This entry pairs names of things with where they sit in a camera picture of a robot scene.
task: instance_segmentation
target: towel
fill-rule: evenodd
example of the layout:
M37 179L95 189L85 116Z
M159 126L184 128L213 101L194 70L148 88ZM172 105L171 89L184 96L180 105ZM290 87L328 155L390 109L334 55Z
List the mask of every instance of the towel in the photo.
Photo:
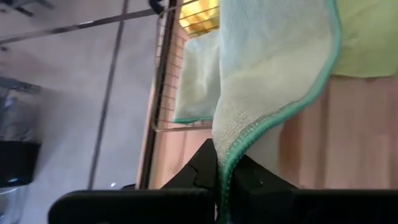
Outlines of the towel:
M339 0L343 45L336 75L386 77L398 72L398 1Z
M221 0L220 15L221 94L212 131L218 220L226 223L235 165L268 130L317 98L337 59L341 30L331 0Z
M218 37L216 30L185 44L173 122L213 119L221 91Z

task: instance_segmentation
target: wooden surface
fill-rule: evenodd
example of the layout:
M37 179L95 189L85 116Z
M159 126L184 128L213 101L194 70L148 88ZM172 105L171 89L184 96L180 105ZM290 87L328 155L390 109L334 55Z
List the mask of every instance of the wooden surface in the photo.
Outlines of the wooden surface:
M161 134L152 187L189 161L210 130ZM314 189L398 188L398 77L331 77L313 105L285 123L280 175Z

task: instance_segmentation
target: metal wire rack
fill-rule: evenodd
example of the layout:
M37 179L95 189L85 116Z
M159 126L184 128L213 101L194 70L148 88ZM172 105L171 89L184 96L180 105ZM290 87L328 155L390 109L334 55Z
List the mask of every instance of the metal wire rack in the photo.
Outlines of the metal wire rack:
M185 2L160 14L157 30L155 91L151 106L151 126L157 131L210 129L211 121L192 124L173 123L175 99L183 61L183 48L191 38L219 28L219 7L207 7L206 0ZM171 27L166 27L167 14L173 14Z
M36 141L40 87L0 77L0 141Z

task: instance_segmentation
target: black object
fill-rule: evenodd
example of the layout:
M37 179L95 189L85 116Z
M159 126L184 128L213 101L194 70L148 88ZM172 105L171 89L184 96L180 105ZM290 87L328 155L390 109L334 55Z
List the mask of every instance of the black object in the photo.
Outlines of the black object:
M31 183L39 149L34 142L0 141L0 188Z
M164 12L164 7L159 4L163 0L148 0L150 7L157 13L161 14Z
M210 139L162 189L72 192L52 205L49 223L213 223L216 166Z
M216 165L207 139L162 189L70 193L53 204L49 223L214 223ZM247 156L230 193L234 224L398 223L396 190L300 190Z

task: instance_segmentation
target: light green towel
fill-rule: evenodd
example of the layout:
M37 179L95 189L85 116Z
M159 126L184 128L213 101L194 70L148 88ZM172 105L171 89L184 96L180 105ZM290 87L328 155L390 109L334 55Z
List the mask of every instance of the light green towel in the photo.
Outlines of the light green towel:
M333 74L386 77L398 72L398 0L338 0L343 45Z
M220 84L213 117L218 158L218 221L229 215L229 187L243 155L312 103L340 51L332 0L221 0Z

